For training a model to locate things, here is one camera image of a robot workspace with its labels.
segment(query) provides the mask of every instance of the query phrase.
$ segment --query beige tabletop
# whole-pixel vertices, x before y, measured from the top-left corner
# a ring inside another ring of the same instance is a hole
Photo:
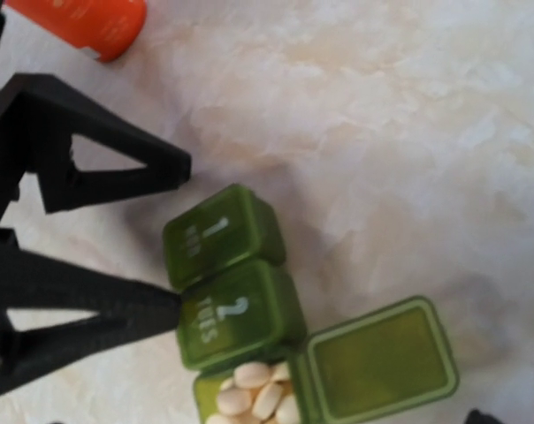
[[[195,162],[175,193],[53,216],[26,178],[5,219],[23,247],[167,287],[164,224],[241,182],[277,210],[311,330],[436,301],[461,386],[381,423],[477,406],[534,424],[534,0],[149,0],[106,66],[9,13],[0,85],[14,72],[55,73]],[[1,397],[0,424],[196,424],[194,377],[165,334]]]

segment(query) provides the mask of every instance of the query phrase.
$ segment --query black object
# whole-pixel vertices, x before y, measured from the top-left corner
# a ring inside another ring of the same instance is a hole
[[[465,420],[465,424],[503,424],[491,415],[487,415],[479,412],[477,409],[471,411],[468,418]]]
[[[0,13],[0,36],[3,27]],[[146,166],[82,172],[72,160],[74,134]],[[17,74],[0,90],[0,220],[18,199],[26,172],[37,175],[51,213],[175,189],[188,181],[190,169],[187,152],[53,76]],[[169,291],[22,252],[15,232],[0,228],[0,395],[90,354],[175,329],[179,307],[179,296]],[[95,316],[17,331],[10,308],[79,309]]]

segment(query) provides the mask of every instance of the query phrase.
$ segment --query translucent green lid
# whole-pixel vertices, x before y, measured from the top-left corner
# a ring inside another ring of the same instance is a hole
[[[306,333],[291,277],[248,260],[183,296],[177,339],[186,367],[224,370],[299,345]]]
[[[447,397],[459,382],[439,319],[425,298],[315,334],[306,361],[316,399],[302,403],[319,405],[325,424],[397,413]]]
[[[273,265],[286,258],[272,207],[243,185],[230,185],[170,221],[163,242],[169,279],[179,292],[248,258]]]

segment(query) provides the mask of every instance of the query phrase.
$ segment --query pile of pills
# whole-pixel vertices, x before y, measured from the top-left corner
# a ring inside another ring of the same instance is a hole
[[[240,365],[222,382],[217,414],[206,424],[301,424],[286,362]]]

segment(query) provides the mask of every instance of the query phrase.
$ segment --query orange bottle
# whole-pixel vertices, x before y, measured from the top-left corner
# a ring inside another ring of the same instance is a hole
[[[14,10],[82,49],[109,62],[134,42],[147,14],[145,0],[7,0]]]

